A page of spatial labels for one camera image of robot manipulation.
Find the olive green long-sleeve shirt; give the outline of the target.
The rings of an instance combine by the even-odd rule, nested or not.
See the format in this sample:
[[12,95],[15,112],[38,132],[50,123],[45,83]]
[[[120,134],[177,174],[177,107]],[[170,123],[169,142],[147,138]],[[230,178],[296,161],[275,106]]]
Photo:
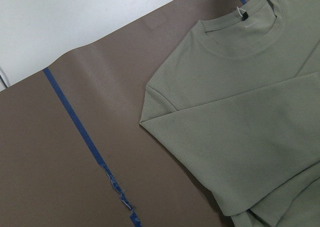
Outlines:
[[319,226],[320,0],[198,21],[146,84],[140,125],[235,226]]

